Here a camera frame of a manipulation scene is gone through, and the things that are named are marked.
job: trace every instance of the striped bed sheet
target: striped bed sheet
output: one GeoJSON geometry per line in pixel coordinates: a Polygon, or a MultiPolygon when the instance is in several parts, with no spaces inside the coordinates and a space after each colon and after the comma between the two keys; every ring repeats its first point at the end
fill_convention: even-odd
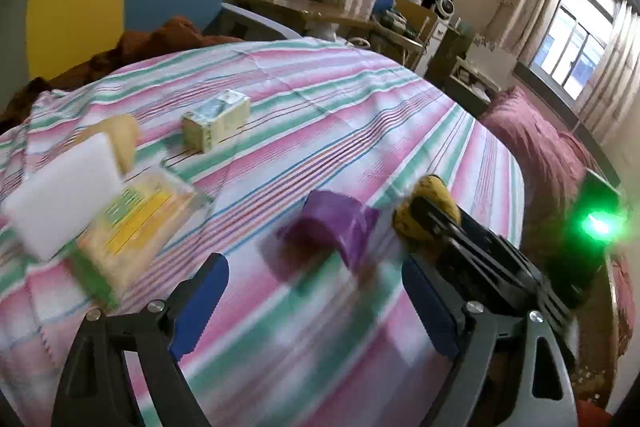
{"type": "MultiPolygon", "coordinates": [[[[206,219],[175,237],[116,313],[165,298],[210,252],[228,288],[180,366],[216,426],[418,425],[450,369],[404,292],[407,252],[390,213],[436,172],[458,204],[518,244],[520,169],[489,131],[388,58],[300,39],[244,42],[153,58],[72,93],[44,94],[0,137],[0,197],[85,126],[121,113],[142,138],[136,172],[165,161],[212,196],[206,219]],[[222,89],[251,117],[207,155],[185,153],[180,116],[222,89]],[[325,188],[381,209],[357,275],[337,253],[308,255],[276,231],[325,188]]],[[[0,387],[28,427],[50,424],[66,354],[91,301],[61,256],[31,262],[0,221],[0,387]]],[[[127,354],[149,427],[160,425],[137,358],[127,354]]]]}

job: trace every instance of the screw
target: screw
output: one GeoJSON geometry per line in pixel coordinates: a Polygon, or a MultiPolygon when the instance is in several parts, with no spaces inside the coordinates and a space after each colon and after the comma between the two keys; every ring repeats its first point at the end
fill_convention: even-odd
{"type": "Polygon", "coordinates": [[[542,313],[540,313],[539,311],[533,310],[532,312],[529,312],[529,320],[531,322],[542,324],[545,321],[545,317],[543,317],[542,313]]]}
{"type": "Polygon", "coordinates": [[[469,301],[466,303],[466,311],[478,315],[484,312],[484,305],[478,301],[469,301]]]}
{"type": "Polygon", "coordinates": [[[162,310],[164,310],[164,301],[161,301],[159,299],[151,301],[146,305],[146,309],[152,313],[160,313],[162,310]]]}
{"type": "Polygon", "coordinates": [[[94,308],[93,310],[87,311],[84,318],[86,318],[90,322],[95,322],[100,318],[100,315],[100,310],[98,308],[94,308]]]}

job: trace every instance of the glowing green led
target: glowing green led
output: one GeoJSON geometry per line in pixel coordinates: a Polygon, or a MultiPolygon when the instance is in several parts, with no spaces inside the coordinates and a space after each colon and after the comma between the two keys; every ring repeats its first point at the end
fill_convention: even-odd
{"type": "Polygon", "coordinates": [[[622,232],[624,219],[608,212],[592,212],[582,222],[582,229],[598,241],[613,241],[622,232]]]}

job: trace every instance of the purple object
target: purple object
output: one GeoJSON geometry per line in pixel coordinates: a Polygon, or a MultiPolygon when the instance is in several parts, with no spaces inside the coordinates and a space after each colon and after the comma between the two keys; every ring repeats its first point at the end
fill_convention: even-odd
{"type": "Polygon", "coordinates": [[[309,239],[340,252],[343,263],[357,270],[380,211],[330,190],[313,190],[296,220],[282,231],[285,239],[309,239]]]}

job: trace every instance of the pink bedding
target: pink bedding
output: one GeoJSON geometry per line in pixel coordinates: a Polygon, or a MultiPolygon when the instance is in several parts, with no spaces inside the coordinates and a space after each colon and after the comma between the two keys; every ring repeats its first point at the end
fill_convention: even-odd
{"type": "MultiPolygon", "coordinates": [[[[521,249],[535,264],[559,253],[566,212],[585,171],[600,169],[574,136],[558,132],[517,86],[500,92],[480,121],[515,156],[525,184],[521,249]]],[[[634,302],[626,261],[613,257],[620,309],[620,347],[626,349],[634,324],[634,302]]]]}

